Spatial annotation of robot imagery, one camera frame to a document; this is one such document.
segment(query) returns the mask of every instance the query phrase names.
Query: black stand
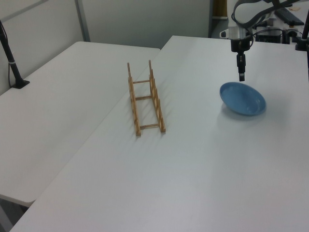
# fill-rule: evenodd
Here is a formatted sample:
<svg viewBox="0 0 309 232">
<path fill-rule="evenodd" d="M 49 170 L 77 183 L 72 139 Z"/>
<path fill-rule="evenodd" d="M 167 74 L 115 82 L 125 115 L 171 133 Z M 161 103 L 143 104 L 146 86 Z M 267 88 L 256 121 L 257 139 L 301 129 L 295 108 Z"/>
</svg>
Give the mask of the black stand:
<svg viewBox="0 0 309 232">
<path fill-rule="evenodd" d="M 307 18 L 306 18 L 306 23 L 305 23 L 305 27 L 304 27 L 304 31 L 303 31 L 303 35 L 300 37 L 298 37 L 298 41 L 297 44 L 295 46 L 295 50 L 297 51 L 307 51 L 307 47 L 308 47 L 308 32 L 309 32 L 309 11 L 307 13 Z"/>
<path fill-rule="evenodd" d="M 12 88 L 22 88 L 22 87 L 26 86 L 30 82 L 23 80 L 20 76 L 20 73 L 19 73 L 17 65 L 15 63 L 13 54 L 12 54 L 11 49 L 9 47 L 8 38 L 6 36 L 5 30 L 4 30 L 4 27 L 1 23 L 1 21 L 0 21 L 0 40 L 1 40 L 1 44 L 2 44 L 2 47 L 4 49 L 4 52 L 6 54 L 6 57 L 9 61 L 10 66 L 11 66 L 12 72 L 15 76 L 15 84 L 12 86 Z"/>
</svg>

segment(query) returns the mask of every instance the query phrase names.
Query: floor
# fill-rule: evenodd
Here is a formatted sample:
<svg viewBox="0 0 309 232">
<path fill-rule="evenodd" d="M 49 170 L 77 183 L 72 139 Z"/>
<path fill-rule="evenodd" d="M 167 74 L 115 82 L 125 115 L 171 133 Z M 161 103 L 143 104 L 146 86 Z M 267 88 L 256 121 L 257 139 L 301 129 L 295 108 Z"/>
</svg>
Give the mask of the floor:
<svg viewBox="0 0 309 232">
<path fill-rule="evenodd" d="M 9 232 L 27 209 L 27 207 L 0 199 L 0 217 L 4 217 L 2 213 L 5 213 L 9 220 L 6 221 L 4 218 L 0 218 L 0 222 L 4 223 L 0 223 L 0 232 Z"/>
</svg>

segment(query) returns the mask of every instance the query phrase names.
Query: blue plate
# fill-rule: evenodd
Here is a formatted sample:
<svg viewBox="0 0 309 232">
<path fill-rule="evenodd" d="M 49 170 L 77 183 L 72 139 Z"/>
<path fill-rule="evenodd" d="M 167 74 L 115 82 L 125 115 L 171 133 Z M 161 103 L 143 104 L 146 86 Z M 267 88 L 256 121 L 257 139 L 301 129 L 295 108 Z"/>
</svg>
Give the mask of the blue plate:
<svg viewBox="0 0 309 232">
<path fill-rule="evenodd" d="M 220 96 L 227 107 L 242 115 L 259 115 L 266 110 L 263 96 L 254 88 L 239 82 L 222 85 Z"/>
</svg>

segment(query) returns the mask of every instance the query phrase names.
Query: white table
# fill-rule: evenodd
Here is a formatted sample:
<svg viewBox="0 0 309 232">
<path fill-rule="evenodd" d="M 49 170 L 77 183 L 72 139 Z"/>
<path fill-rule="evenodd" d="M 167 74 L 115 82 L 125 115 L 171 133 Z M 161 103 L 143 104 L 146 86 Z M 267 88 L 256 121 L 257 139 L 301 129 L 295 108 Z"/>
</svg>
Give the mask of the white table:
<svg viewBox="0 0 309 232">
<path fill-rule="evenodd" d="M 305 23 L 306 18 L 307 18 L 307 13 L 308 13 L 308 10 L 309 10 L 309 2 L 308 1 L 296 2 L 296 3 L 293 3 L 292 7 L 300 7 L 300 9 L 298 11 L 291 11 L 291 13 L 294 14 L 297 18 L 299 18 L 300 20 L 302 20 Z M 277 20 L 274 20 L 274 27 L 278 27 L 280 29 L 297 29 L 301 33 L 303 33 L 303 30 L 304 30 L 304 25 L 294 26 L 293 28 L 290 28 L 288 24 L 284 23 L 279 18 L 277 18 Z"/>
<path fill-rule="evenodd" d="M 0 96 L 0 198 L 30 206 L 158 52 L 78 42 Z"/>
<path fill-rule="evenodd" d="M 238 81 L 229 41 L 172 37 L 153 61 L 166 134 L 135 136 L 127 92 L 12 232 L 308 231 L 307 54 L 255 43 L 246 56 L 260 116 L 220 99 Z"/>
</svg>

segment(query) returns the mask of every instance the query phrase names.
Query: white wall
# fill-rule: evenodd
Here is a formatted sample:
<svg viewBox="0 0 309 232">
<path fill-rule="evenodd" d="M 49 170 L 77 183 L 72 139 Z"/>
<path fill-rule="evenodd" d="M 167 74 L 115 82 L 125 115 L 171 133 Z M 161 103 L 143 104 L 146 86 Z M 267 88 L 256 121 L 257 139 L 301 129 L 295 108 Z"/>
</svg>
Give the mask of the white wall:
<svg viewBox="0 0 309 232">
<path fill-rule="evenodd" d="M 162 48 L 172 35 L 208 37 L 211 0 L 82 0 L 90 41 Z"/>
<path fill-rule="evenodd" d="M 74 0 L 48 0 L 3 22 L 3 26 L 23 78 L 73 43 L 83 40 Z M 0 46 L 0 95 L 9 89 L 7 65 Z"/>
</svg>

